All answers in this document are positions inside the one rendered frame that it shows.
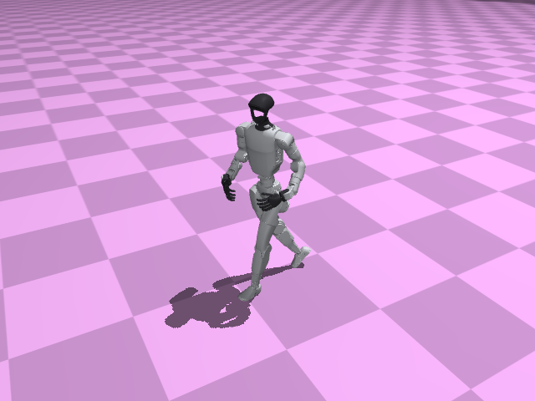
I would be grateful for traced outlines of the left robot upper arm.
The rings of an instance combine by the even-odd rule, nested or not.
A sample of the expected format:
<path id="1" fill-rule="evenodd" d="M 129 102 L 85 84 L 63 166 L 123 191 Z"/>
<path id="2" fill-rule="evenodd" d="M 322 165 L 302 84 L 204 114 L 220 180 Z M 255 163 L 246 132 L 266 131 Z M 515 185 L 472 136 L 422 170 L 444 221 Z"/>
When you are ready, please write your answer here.
<path id="1" fill-rule="evenodd" d="M 290 163 L 291 171 L 298 172 L 299 163 L 304 161 L 295 145 L 294 137 L 287 132 L 278 131 L 274 139 L 276 140 L 278 147 L 285 150 L 288 157 L 293 161 Z"/>

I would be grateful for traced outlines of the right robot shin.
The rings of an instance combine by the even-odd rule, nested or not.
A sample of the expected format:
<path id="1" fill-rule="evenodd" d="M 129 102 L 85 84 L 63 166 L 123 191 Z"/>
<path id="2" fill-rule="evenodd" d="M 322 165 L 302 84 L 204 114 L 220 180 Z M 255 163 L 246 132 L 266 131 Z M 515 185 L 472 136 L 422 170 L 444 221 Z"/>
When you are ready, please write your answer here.
<path id="1" fill-rule="evenodd" d="M 289 250 L 293 251 L 296 256 L 299 256 L 302 252 L 300 251 L 299 247 L 294 242 L 294 237 L 288 230 L 288 228 L 285 226 L 284 230 L 280 234 L 273 235 L 282 243 L 284 244 Z M 300 253 L 299 253 L 300 252 Z"/>

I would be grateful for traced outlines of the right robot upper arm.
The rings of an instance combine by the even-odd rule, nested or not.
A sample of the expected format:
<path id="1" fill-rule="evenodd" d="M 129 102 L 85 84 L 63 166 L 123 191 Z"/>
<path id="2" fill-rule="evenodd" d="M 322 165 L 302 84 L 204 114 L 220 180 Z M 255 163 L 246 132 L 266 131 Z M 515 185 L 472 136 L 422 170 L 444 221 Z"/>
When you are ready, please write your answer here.
<path id="1" fill-rule="evenodd" d="M 242 124 L 236 127 L 237 146 L 239 150 L 236 153 L 235 159 L 239 160 L 242 163 L 246 163 L 248 160 L 244 131 L 249 124 L 249 122 L 243 122 Z"/>

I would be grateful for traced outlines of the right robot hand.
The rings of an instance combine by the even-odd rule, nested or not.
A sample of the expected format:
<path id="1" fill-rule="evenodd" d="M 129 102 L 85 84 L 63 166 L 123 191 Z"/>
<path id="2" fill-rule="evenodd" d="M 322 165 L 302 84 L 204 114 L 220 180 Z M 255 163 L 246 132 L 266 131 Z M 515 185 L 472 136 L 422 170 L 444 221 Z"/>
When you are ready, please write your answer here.
<path id="1" fill-rule="evenodd" d="M 229 174 L 225 174 L 223 175 L 223 179 L 222 179 L 222 185 L 223 185 L 223 190 L 226 194 L 226 197 L 229 201 L 234 201 L 233 199 L 235 199 L 235 194 L 232 194 L 230 192 L 235 192 L 235 190 L 231 190 L 229 189 L 229 186 L 231 185 L 231 179 L 230 179 L 230 176 Z M 230 192 L 229 192 L 230 191 Z"/>

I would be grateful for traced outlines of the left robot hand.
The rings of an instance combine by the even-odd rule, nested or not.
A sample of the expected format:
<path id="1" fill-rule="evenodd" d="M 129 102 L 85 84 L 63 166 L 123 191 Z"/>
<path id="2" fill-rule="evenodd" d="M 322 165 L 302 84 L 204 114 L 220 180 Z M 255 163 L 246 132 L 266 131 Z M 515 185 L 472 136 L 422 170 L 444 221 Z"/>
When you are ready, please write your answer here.
<path id="1" fill-rule="evenodd" d="M 259 207 L 262 209 L 262 211 L 269 211 L 271 210 L 273 207 L 276 207 L 280 204 L 281 201 L 287 201 L 285 200 L 284 198 L 284 193 L 288 192 L 289 189 L 285 189 L 285 190 L 282 190 L 279 192 L 279 194 L 269 194 L 269 193 L 262 193 L 262 195 L 270 195 L 268 198 L 265 198 L 265 199 L 257 199 L 257 201 L 266 201 L 266 202 L 263 202 L 263 203 L 257 203 L 259 205 Z M 269 204 L 268 204 L 269 203 Z M 270 206 L 270 207 L 269 207 Z M 268 208 L 267 208 L 268 207 Z M 264 209 L 264 208 L 267 208 L 267 209 Z"/>

